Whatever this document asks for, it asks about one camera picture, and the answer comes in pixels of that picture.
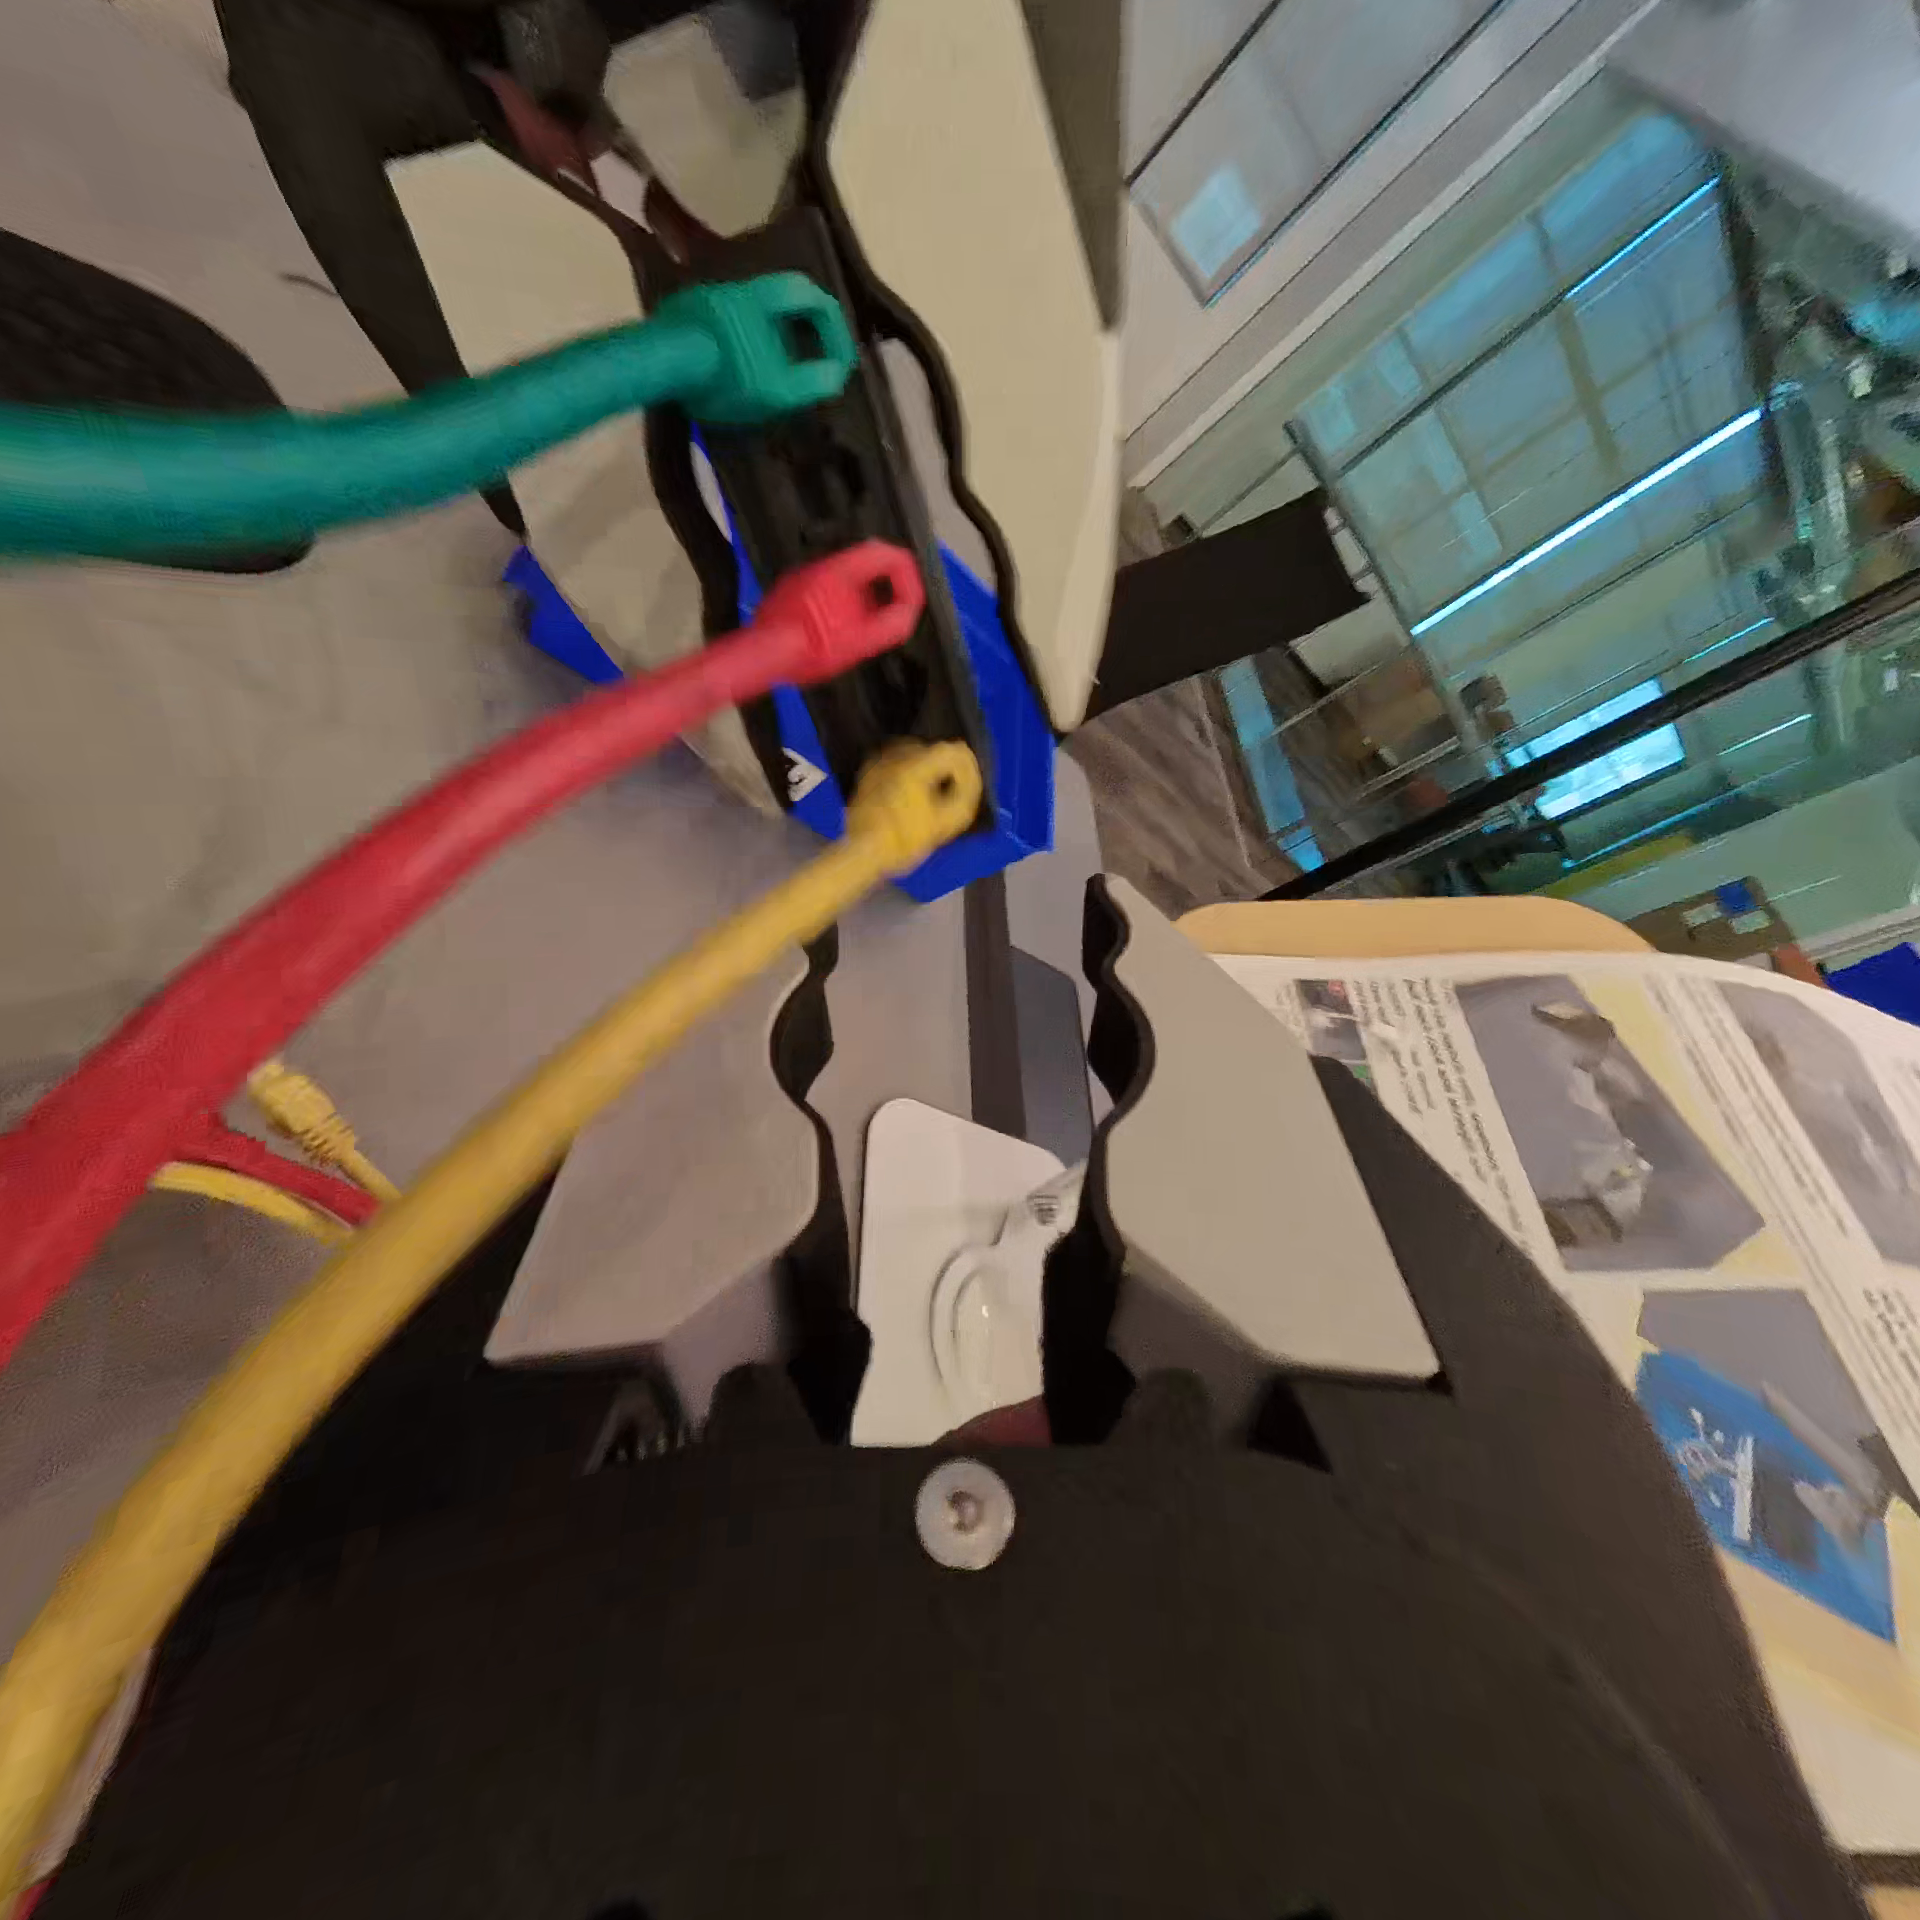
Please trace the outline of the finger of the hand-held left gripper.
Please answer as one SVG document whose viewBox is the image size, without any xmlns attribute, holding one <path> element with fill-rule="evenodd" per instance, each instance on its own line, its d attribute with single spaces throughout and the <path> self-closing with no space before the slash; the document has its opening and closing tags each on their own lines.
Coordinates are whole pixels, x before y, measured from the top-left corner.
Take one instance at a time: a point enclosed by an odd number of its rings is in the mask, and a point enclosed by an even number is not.
<svg viewBox="0 0 1920 1920">
<path fill-rule="evenodd" d="M 926 355 L 1056 734 L 1091 711 L 1114 591 L 1124 26 L 1124 4 L 852 4 L 815 139 Z"/>
<path fill-rule="evenodd" d="M 647 275 L 762 227 L 806 141 L 792 31 L 502 31 L 496 131 L 387 165 L 464 371 L 635 323 Z M 522 541 L 618 675 L 738 623 L 738 572 L 677 412 L 509 476 Z"/>
</svg>

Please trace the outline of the blue plastic bin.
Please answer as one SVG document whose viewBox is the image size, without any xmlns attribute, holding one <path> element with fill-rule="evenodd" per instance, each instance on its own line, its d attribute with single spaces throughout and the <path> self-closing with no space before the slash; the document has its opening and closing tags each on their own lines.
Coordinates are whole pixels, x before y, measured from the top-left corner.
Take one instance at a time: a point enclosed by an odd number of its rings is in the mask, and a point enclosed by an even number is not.
<svg viewBox="0 0 1920 1920">
<path fill-rule="evenodd" d="M 709 638 L 752 623 L 765 593 L 761 591 L 751 619 L 709 635 L 688 553 L 666 527 L 647 473 L 652 423 L 654 417 L 594 429 L 515 468 L 509 485 L 522 536 L 501 579 L 522 605 L 531 647 L 590 686 L 697 654 Z M 996 777 L 990 826 L 969 829 L 893 881 L 915 904 L 954 898 L 1029 852 L 1050 851 L 1056 819 L 1050 734 L 1000 630 L 995 591 L 943 546 L 940 559 Z M 688 724 L 678 744 L 734 806 L 841 840 L 845 792 L 815 762 L 819 748 L 797 694 L 776 686 L 741 711 Z"/>
</svg>

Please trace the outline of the black network switch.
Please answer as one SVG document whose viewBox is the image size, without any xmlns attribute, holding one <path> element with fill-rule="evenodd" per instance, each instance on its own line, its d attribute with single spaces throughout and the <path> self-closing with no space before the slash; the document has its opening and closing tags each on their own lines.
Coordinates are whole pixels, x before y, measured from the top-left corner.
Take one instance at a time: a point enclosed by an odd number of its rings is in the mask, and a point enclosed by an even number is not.
<svg viewBox="0 0 1920 1920">
<path fill-rule="evenodd" d="M 687 261 L 652 232 L 626 248 L 647 309 L 687 286 L 769 272 L 802 272 L 841 302 L 858 350 L 841 398 L 762 428 L 658 415 L 644 429 L 647 473 L 666 527 L 688 553 L 709 635 L 751 619 L 761 591 L 778 577 L 848 546 L 877 538 L 915 559 L 923 579 L 915 635 L 833 683 L 802 689 L 797 704 L 819 748 L 815 762 L 841 792 L 893 741 L 969 744 L 985 780 L 971 829 L 988 829 L 996 777 L 990 728 L 877 361 L 877 312 L 857 286 L 827 214 L 790 208 L 743 236 L 692 242 Z"/>
</svg>

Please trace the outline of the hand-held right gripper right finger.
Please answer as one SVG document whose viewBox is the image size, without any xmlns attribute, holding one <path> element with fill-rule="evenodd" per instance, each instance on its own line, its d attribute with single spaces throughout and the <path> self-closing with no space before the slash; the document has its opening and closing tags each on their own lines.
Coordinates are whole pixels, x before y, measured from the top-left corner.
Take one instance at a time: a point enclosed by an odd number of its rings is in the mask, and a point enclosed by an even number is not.
<svg viewBox="0 0 1920 1920">
<path fill-rule="evenodd" d="M 1079 958 L 1112 1106 L 1046 1256 L 1050 1440 L 1106 1443 L 1153 1377 L 1230 1440 L 1291 1379 L 1442 1385 L 1309 1045 L 1122 880 L 1086 881 Z"/>
</svg>

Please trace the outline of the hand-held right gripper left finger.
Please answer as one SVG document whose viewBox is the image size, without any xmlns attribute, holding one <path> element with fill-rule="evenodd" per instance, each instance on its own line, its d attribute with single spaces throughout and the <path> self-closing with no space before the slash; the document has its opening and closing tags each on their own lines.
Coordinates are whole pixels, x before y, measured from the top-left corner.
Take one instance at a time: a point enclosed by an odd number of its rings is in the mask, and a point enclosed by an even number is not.
<svg viewBox="0 0 1920 1920">
<path fill-rule="evenodd" d="M 701 1426 L 732 1369 L 769 1364 L 824 1440 L 848 1437 L 873 1337 L 812 1106 L 837 961 L 837 930 L 785 950 L 576 1134 L 486 1339 L 493 1365 L 644 1372 Z"/>
</svg>

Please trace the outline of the white mounting plate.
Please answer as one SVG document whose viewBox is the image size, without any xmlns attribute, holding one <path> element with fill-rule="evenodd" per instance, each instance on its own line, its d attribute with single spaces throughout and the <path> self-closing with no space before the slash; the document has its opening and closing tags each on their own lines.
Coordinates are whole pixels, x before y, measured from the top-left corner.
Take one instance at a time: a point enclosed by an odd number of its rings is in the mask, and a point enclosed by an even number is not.
<svg viewBox="0 0 1920 1920">
<path fill-rule="evenodd" d="M 1084 1167 L 915 1100 L 866 1139 L 848 1440 L 917 1448 L 1042 1395 L 1042 1279 Z"/>
</svg>

